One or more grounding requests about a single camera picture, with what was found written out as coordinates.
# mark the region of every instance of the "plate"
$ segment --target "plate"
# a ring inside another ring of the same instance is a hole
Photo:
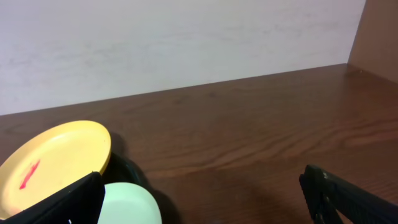
[[[98,224],[162,224],[159,207],[143,187],[131,183],[105,185]]]
[[[0,167],[0,218],[40,202],[90,172],[104,172],[108,130],[94,121],[61,124],[34,137]]]

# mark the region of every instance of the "wall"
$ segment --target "wall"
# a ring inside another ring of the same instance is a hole
[[[397,0],[367,0],[349,63],[398,82]]]
[[[364,0],[2,0],[0,114],[346,63]]]

